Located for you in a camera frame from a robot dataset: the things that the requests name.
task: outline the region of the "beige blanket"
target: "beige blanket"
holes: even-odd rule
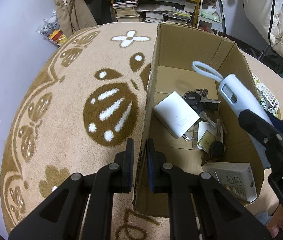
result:
[[[135,177],[156,35],[157,24],[149,23],[83,29],[48,60],[20,104],[4,150],[0,192],[8,233],[70,174],[111,163],[127,138],[135,141]],[[262,202],[250,209],[274,209],[272,197],[261,193]],[[170,239],[169,220],[136,214],[132,193],[115,194],[112,221],[112,239]]]

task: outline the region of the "white remote control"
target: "white remote control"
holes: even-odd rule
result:
[[[203,171],[209,172],[236,198],[252,202],[257,198],[254,176],[249,163],[208,162]]]
[[[252,77],[254,78],[254,82],[255,82],[257,89],[259,91],[263,92],[267,101],[277,111],[278,108],[279,108],[279,101],[275,98],[275,96],[272,94],[272,92],[265,86],[265,84],[254,73],[252,73]]]

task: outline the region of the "white charger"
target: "white charger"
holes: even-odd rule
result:
[[[154,114],[175,139],[186,133],[200,118],[176,91],[154,107]]]

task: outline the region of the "bunch of keys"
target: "bunch of keys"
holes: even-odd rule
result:
[[[204,111],[204,107],[212,111],[218,111],[219,100],[208,99],[204,96],[208,96],[207,89],[197,89],[195,91],[188,91],[184,94],[183,99],[189,104],[194,111],[204,119],[211,127],[216,128],[216,124],[208,117],[207,113]]]

